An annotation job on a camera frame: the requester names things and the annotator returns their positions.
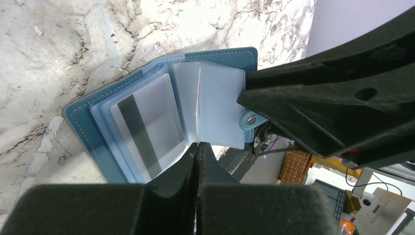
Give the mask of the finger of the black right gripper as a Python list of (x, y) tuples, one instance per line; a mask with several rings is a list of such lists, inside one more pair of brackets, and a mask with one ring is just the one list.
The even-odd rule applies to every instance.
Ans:
[(253, 89), (238, 102), (323, 158), (374, 168), (415, 158), (413, 74)]
[(249, 75), (247, 89), (343, 82), (388, 72), (415, 61), (415, 9), (340, 46)]

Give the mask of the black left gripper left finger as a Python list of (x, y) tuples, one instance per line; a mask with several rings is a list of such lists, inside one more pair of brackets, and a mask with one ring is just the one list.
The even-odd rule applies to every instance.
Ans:
[(196, 212), (193, 143), (147, 184), (45, 184), (29, 189), (3, 235), (191, 235)]

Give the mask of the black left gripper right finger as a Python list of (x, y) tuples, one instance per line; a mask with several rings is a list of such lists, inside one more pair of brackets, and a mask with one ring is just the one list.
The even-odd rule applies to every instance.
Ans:
[(198, 144), (199, 235), (337, 235), (328, 199), (317, 187), (241, 184)]

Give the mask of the blue leather card holder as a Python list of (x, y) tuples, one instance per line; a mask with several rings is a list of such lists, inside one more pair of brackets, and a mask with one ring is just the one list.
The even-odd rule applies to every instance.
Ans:
[(254, 47), (161, 56), (64, 108), (109, 183), (146, 184), (193, 143), (243, 149), (266, 119), (237, 103)]

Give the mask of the silver magnetic stripe card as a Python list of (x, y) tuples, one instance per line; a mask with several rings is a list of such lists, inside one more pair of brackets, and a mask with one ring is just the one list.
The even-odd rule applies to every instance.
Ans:
[(167, 73), (121, 90), (110, 106), (110, 114), (143, 183), (171, 167), (186, 148)]

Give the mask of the silver VIP credit card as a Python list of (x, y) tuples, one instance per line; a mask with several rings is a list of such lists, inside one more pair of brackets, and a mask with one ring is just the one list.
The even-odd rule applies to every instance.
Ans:
[(195, 125), (196, 125), (196, 143), (199, 146), (199, 118), (200, 118), (200, 84), (201, 84), (201, 67), (199, 67), (198, 82), (197, 82), (197, 93), (196, 93), (196, 107), (195, 107)]

